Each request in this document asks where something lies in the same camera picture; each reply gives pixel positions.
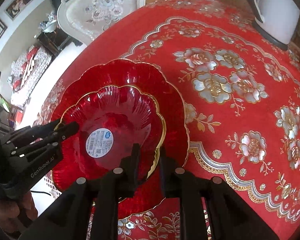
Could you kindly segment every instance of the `table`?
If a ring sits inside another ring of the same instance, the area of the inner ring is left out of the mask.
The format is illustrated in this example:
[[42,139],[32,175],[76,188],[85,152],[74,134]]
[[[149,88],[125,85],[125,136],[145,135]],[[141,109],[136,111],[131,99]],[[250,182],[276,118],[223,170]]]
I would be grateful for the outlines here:
[[35,38],[55,57],[59,55],[66,45],[74,40],[74,38],[66,34],[60,28],[57,28],[51,33],[41,32],[36,35]]
[[[300,222],[300,63],[292,51],[263,39],[251,21],[214,0],[150,3],[80,54],[37,123],[50,121],[65,88],[90,67],[116,58],[155,64],[184,100],[190,132],[185,168],[202,178],[221,176],[288,239]],[[178,209],[176,200],[164,200],[119,222],[119,237],[175,239]]]

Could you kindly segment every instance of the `red glass plate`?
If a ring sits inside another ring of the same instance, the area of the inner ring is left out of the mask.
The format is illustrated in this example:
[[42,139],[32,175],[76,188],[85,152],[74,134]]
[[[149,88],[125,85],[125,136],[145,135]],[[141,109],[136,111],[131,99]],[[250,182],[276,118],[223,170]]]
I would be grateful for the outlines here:
[[148,178],[156,168],[166,125],[153,96],[134,86],[106,86],[80,98],[60,122],[73,121],[79,131],[62,144],[69,179],[58,183],[60,190],[78,176],[95,179],[119,167],[134,143],[141,146],[138,179]]
[[[65,90],[51,120],[61,118],[66,109],[75,105],[85,94],[110,85],[136,86],[140,91],[152,95],[157,100],[160,114],[166,122],[167,130],[163,143],[166,154],[183,166],[186,163],[189,147],[183,100],[177,89],[167,82],[159,69],[151,64],[116,59],[105,65],[97,65],[88,69],[80,79]],[[52,178],[57,187],[62,185],[68,187],[75,181],[74,178],[78,177],[80,177],[79,174],[68,172],[68,165],[64,161],[53,169]],[[123,219],[131,214],[145,212],[160,204],[162,199],[160,174],[159,170],[155,169],[146,182],[138,188],[133,198],[127,198],[119,203],[118,217]]]

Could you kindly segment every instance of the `cable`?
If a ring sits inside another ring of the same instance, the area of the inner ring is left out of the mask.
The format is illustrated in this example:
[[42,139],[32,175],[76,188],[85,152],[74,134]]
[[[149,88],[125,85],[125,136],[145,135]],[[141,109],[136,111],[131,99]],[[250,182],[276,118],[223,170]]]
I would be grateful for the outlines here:
[[48,192],[43,192],[43,191],[35,191],[35,190],[30,190],[32,193],[43,193],[43,194],[47,194],[49,196],[51,196],[51,194],[49,194]]

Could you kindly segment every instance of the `product label sticker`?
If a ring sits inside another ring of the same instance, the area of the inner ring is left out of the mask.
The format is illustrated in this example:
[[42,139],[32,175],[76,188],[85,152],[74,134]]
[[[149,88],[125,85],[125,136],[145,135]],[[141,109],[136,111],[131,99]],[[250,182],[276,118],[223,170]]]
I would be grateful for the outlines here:
[[93,158],[101,158],[110,151],[112,145],[112,132],[107,128],[100,128],[89,135],[86,141],[86,151]]

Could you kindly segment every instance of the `barcode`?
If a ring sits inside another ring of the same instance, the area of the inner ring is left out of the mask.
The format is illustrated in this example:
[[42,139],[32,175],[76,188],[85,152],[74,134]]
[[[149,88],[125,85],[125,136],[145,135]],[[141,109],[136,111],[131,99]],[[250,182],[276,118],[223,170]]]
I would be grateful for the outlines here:
[[94,140],[95,140],[96,138],[95,137],[92,137],[91,138],[91,141],[90,141],[90,143],[89,143],[89,151],[92,151],[93,150],[93,145],[94,145]]

